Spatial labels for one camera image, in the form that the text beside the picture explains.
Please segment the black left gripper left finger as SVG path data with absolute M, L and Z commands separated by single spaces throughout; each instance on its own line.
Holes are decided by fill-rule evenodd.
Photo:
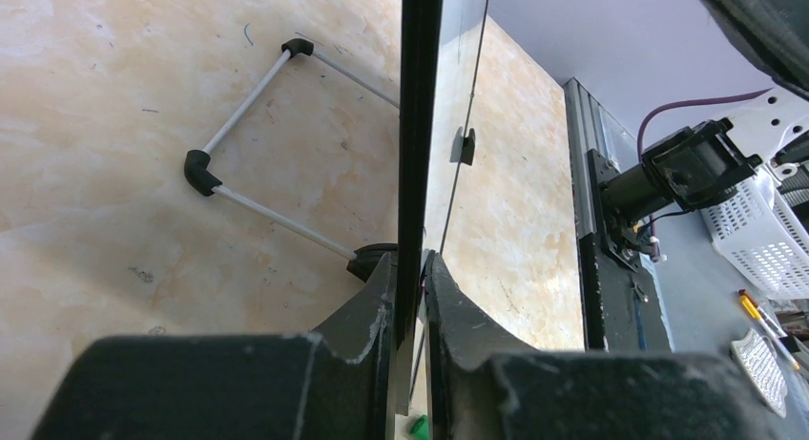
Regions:
M 71 365 L 36 439 L 390 439 L 394 297 L 386 254 L 313 330 L 113 336 Z

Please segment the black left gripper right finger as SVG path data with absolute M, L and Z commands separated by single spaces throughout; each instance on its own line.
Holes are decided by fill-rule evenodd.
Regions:
M 693 353 L 542 351 L 425 261 L 433 439 L 776 439 L 730 361 Z

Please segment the white whiteboard black frame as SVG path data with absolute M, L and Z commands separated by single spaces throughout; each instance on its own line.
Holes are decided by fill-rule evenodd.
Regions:
M 438 112 L 438 78 L 443 71 L 440 49 L 471 32 L 475 43 L 483 38 L 489 0 L 403 0 L 402 70 L 400 90 L 400 172 L 398 242 L 368 245 L 351 256 L 348 270 L 366 283 L 380 259 L 391 254 L 397 262 L 394 297 L 393 372 L 405 365 L 405 345 L 415 333 L 418 312 L 425 315 L 422 346 L 428 375 L 425 335 L 424 229 L 433 132 Z

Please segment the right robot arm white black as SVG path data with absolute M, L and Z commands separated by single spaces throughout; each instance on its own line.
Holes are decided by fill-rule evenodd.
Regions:
M 592 198 L 606 250 L 653 255 L 654 213 L 675 203 L 681 213 L 719 205 L 808 130 L 808 0 L 700 0 L 725 37 L 774 82 L 769 90 L 663 105 L 650 117 L 691 106 L 736 109 L 684 127 L 650 147 L 637 164 L 594 179 Z

